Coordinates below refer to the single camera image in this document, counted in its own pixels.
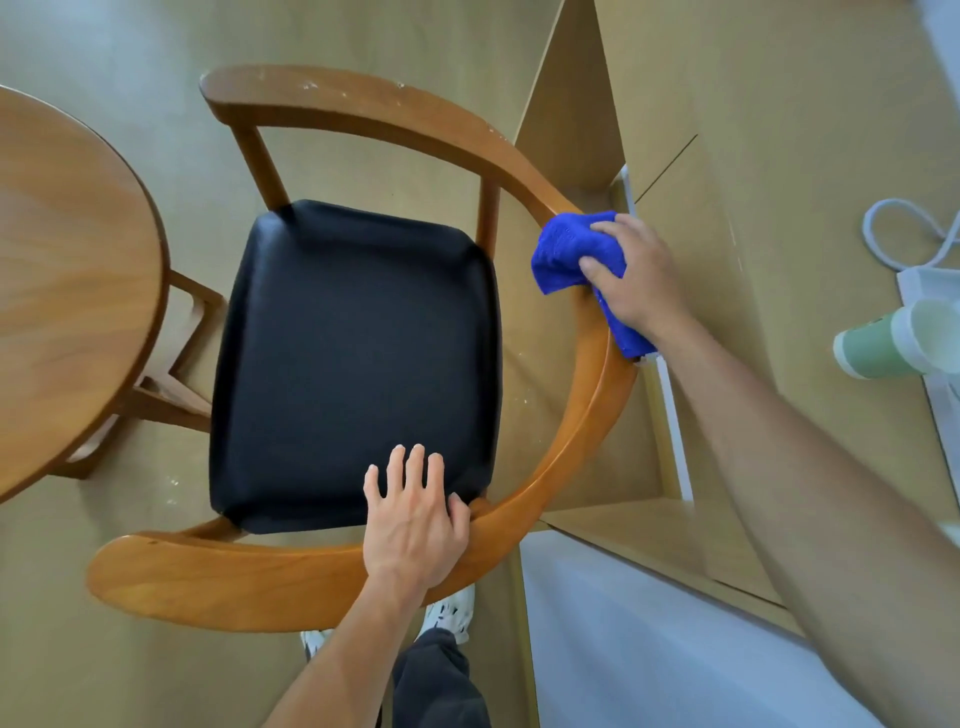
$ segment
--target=forearm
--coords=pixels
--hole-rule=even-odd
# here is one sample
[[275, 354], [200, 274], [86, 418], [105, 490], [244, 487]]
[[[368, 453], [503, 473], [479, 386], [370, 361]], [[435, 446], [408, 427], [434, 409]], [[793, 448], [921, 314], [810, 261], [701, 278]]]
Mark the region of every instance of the forearm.
[[423, 590], [368, 579], [347, 616], [283, 695], [264, 728], [371, 728]]
[[960, 552], [699, 324], [657, 343], [774, 585], [825, 662], [891, 724], [954, 719]]

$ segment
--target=left hand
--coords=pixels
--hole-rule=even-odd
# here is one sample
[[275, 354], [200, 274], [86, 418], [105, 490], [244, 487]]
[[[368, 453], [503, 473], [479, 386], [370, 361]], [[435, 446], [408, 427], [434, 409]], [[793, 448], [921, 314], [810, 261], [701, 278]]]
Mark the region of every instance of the left hand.
[[434, 452], [427, 462], [423, 486], [423, 445], [414, 445], [403, 484], [403, 445], [390, 453], [387, 496], [380, 495], [378, 470], [367, 469], [363, 491], [367, 497], [367, 533], [363, 560], [370, 579], [399, 578], [426, 592], [450, 573], [467, 549], [470, 509], [456, 494], [444, 498], [444, 459]]

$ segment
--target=wall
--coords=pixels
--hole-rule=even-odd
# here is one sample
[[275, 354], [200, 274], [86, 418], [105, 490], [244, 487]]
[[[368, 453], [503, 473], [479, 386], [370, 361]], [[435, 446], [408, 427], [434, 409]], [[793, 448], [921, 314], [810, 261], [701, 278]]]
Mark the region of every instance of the wall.
[[879, 726], [780, 630], [557, 531], [520, 551], [542, 728]]
[[918, 0], [917, 5], [960, 105], [960, 0]]

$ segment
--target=blue microfiber cloth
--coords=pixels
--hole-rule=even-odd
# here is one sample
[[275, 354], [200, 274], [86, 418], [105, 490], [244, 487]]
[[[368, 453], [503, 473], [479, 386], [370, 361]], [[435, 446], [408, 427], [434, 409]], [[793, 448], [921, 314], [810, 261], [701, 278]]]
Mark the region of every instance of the blue microfiber cloth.
[[[537, 249], [530, 261], [534, 279], [543, 293], [589, 283], [580, 270], [579, 261], [585, 255], [596, 258], [610, 268], [615, 276], [623, 278], [627, 261], [616, 238], [590, 229], [591, 224], [612, 222], [615, 216], [615, 212], [598, 212], [595, 215], [562, 212], [543, 226]], [[645, 337], [617, 321], [600, 291], [594, 288], [593, 293], [607, 317], [613, 339], [624, 356], [632, 359], [657, 350]]]

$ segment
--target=right hand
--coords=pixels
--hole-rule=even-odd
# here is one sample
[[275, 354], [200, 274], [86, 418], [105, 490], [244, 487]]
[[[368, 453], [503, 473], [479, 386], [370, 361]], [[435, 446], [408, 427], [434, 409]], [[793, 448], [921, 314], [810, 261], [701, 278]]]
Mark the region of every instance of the right hand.
[[655, 345], [676, 325], [692, 319], [673, 258], [657, 231], [642, 220], [623, 214], [611, 223], [593, 223], [590, 229], [615, 237], [627, 260], [621, 279], [599, 260], [580, 258], [580, 269], [603, 294], [617, 319]]

